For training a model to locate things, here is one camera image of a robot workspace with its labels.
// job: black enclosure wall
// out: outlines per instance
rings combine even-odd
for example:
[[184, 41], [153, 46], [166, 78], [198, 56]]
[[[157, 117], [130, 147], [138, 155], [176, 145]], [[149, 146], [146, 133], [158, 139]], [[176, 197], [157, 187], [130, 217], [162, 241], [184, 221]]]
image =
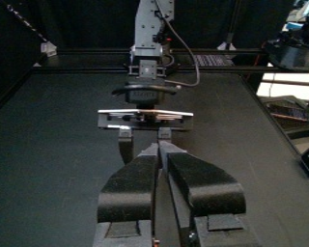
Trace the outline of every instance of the black enclosure wall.
[[[9, 3], [30, 19], [26, 2], [10, 0]], [[39, 44], [34, 33], [19, 24], [0, 1], [0, 100], [38, 60]]]
[[[237, 47], [260, 47], [276, 36], [292, 2], [242, 1], [234, 39]], [[137, 0], [35, 0], [31, 1], [31, 10], [58, 46], [130, 47], [137, 3]], [[189, 45], [217, 47], [228, 32], [234, 0], [176, 0], [174, 3], [174, 27]]]

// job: black mat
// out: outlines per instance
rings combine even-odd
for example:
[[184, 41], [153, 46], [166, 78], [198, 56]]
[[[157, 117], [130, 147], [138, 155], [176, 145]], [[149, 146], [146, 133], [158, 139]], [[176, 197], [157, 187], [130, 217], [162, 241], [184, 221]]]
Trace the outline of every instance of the black mat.
[[[97, 129], [97, 109], [130, 107], [110, 97], [123, 80], [34, 74], [1, 109], [0, 247], [93, 245], [98, 190], [122, 166], [117, 132]], [[242, 184], [262, 246], [309, 246], [309, 181], [238, 76], [204, 75], [159, 108], [194, 113], [194, 129], [174, 133], [173, 143]], [[154, 137], [137, 132], [135, 151]]]

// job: metal bracket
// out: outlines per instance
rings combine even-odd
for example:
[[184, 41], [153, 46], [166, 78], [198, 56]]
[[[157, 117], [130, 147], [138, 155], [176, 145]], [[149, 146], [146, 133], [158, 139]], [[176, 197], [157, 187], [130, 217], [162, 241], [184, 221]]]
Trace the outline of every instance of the metal bracket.
[[[174, 19], [174, 1], [158, 1], [164, 18], [170, 21]], [[161, 44], [153, 38], [161, 32], [162, 21], [157, 16], [158, 8], [153, 0], [141, 0], [134, 20], [134, 55], [159, 57], [162, 53]]]
[[42, 42], [41, 52], [46, 53], [47, 57], [53, 57], [57, 55], [57, 47], [49, 41]]
[[138, 61], [138, 76], [142, 78], [157, 78], [157, 61], [139, 60]]
[[98, 110], [97, 126], [99, 128], [121, 128], [158, 130], [169, 127], [172, 130], [192, 129], [193, 114], [164, 110], [117, 109]]

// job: cable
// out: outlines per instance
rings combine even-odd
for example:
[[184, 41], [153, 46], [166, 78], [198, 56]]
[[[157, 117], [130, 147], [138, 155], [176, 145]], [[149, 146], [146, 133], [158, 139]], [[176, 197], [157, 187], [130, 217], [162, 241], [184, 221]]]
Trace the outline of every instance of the cable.
[[161, 9], [161, 6], [159, 6], [159, 3], [158, 3], [158, 0], [154, 0], [155, 1], [155, 5], [157, 5], [157, 8], [158, 8], [158, 11], [159, 11], [159, 15], [161, 15], [161, 19], [165, 21], [165, 24], [168, 25], [173, 35], [177, 37], [178, 41], [181, 42], [184, 48], [186, 49], [189, 55], [190, 55], [190, 58], [192, 58], [192, 61], [194, 63], [194, 70], [196, 70], [196, 82], [193, 84], [188, 84], [188, 83], [184, 83], [184, 82], [178, 82], [178, 81], [172, 81], [172, 80], [165, 80], [165, 82], [168, 83], [172, 83], [172, 84], [176, 84], [176, 85], [180, 85], [180, 86], [184, 86], [184, 87], [196, 87], [198, 84], [200, 84], [200, 67], [198, 67], [198, 63], [196, 61], [196, 57], [193, 55], [193, 52], [189, 48], [189, 46], [186, 45], [186, 43], [184, 42], [182, 38], [180, 37], [180, 35], [177, 34], [173, 26], [170, 25], [169, 21], [165, 19], [165, 15], [164, 15], [164, 11]]
[[172, 55], [169, 55], [169, 54], [165, 54], [164, 56], [170, 58], [170, 62], [166, 65], [164, 65], [164, 67], [166, 68], [166, 67], [169, 67], [169, 66], [172, 66], [174, 64], [174, 57]]
[[273, 73], [273, 79], [272, 79], [272, 84], [270, 84], [270, 88], [269, 88], [269, 97], [272, 97], [272, 88], [273, 88], [273, 83], [274, 83], [274, 77], [276, 77], [276, 73]]

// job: black cable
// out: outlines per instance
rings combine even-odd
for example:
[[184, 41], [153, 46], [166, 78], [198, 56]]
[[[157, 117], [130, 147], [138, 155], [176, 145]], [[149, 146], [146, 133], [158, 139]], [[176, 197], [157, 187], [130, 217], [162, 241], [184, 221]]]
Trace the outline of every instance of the black cable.
[[177, 39], [181, 42], [184, 48], [186, 49], [186, 51], [188, 51], [188, 53], [190, 55], [192, 61], [194, 63], [194, 70], [196, 70], [196, 82], [193, 84], [188, 84], [188, 83], [178, 82], [178, 81], [172, 81], [172, 80], [165, 80], [165, 82], [172, 83], [172, 84], [176, 84], [176, 85], [180, 85], [180, 86], [184, 86], [184, 87], [189, 87], [189, 88], [196, 87], [200, 84], [200, 77], [201, 77], [201, 75], [200, 75], [200, 68], [198, 68], [198, 63], [196, 61], [196, 57], [193, 55], [193, 52], [192, 52], [189, 46], [184, 42], [182, 38], [177, 34], [173, 26], [170, 25], [169, 21], [165, 18], [165, 14], [164, 14], [164, 11], [161, 9], [158, 0], [154, 0], [154, 1], [155, 1], [155, 5], [157, 5], [157, 8], [158, 8], [158, 11], [159, 11], [161, 19], [165, 21], [165, 24], [168, 25], [168, 27], [169, 27], [170, 31], [172, 31], [173, 35], [177, 37]]

